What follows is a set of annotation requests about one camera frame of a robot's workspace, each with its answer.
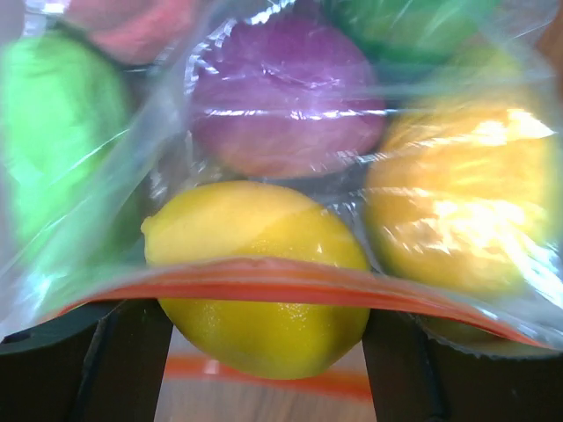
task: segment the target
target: wooden floor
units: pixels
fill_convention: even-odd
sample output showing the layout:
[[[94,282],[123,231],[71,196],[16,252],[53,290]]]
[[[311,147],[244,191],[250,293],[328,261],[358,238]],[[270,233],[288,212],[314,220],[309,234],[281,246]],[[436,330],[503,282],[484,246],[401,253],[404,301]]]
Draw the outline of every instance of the wooden floor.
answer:
[[[562,75],[563,11],[538,43]],[[375,422],[368,401],[242,382],[165,380],[156,422]]]

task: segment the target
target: yellow lemon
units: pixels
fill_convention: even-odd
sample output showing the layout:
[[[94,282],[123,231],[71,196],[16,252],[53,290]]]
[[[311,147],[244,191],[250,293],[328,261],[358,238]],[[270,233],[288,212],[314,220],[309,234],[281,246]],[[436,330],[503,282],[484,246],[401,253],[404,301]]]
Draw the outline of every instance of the yellow lemon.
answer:
[[[142,230],[152,266],[250,255],[369,270],[338,217],[285,187],[248,181],[197,187],[171,200]],[[360,340],[369,315],[368,309],[293,303],[160,303],[203,352],[274,379],[323,372]]]
[[[528,95],[431,98],[396,121],[366,183],[389,273],[485,297],[559,283],[559,140]]]

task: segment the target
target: clear plastic bag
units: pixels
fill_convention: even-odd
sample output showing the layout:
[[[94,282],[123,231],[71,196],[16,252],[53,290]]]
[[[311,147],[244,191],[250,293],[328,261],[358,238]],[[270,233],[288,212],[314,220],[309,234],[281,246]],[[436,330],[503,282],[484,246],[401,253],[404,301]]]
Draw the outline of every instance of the clear plastic bag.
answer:
[[[115,60],[140,65],[163,59],[193,30],[199,0],[26,0],[29,13],[77,29]]]
[[[563,349],[559,101],[552,72],[515,40],[553,3],[510,36],[499,9],[469,3],[394,5],[391,22],[413,19],[428,39],[397,40],[393,24],[370,48],[335,2],[208,4],[145,70],[140,101],[137,69],[57,18],[29,18],[32,37],[3,48],[0,335],[89,300],[195,297],[397,309]],[[450,14],[464,37],[429,33]],[[34,75],[50,48],[76,53],[51,73],[58,90],[81,86],[68,101],[82,108],[15,91],[31,85],[14,57]],[[112,75],[85,70],[85,56]],[[92,86],[113,96],[86,98]],[[49,107],[79,133],[47,131]],[[14,141],[15,127],[33,136]],[[73,156],[77,145],[88,150]]]

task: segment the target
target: green fruit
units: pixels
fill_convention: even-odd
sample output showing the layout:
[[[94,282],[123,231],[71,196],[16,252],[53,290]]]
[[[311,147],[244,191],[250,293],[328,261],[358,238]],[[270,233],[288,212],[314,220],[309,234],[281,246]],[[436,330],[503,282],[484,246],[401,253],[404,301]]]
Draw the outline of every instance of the green fruit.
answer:
[[[97,186],[90,191],[95,200],[82,208],[83,214],[63,220],[119,142],[131,116],[127,93],[109,63],[59,32],[9,45],[1,71],[4,162],[15,240],[25,248],[29,264],[56,226],[66,224],[64,235],[41,251],[43,263],[64,262],[83,253],[81,247],[91,247],[83,238],[95,237],[99,217],[113,205],[105,199],[106,186]],[[136,210],[130,208],[126,213],[134,227]],[[110,233],[97,258],[113,257],[127,240],[128,235]]]
[[[324,0],[333,23],[371,58],[438,63],[478,31],[500,0]]]

